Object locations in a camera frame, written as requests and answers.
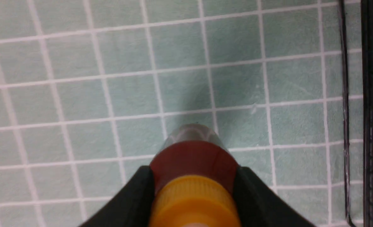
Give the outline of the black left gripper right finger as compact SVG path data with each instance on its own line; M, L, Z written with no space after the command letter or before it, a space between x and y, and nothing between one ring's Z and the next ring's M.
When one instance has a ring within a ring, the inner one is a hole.
M250 168L237 168L233 199L243 227L313 227Z

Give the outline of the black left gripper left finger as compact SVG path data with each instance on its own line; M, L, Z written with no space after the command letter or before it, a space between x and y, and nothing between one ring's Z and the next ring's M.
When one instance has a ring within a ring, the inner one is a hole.
M128 183L81 227L147 227L155 198L150 166L141 166Z

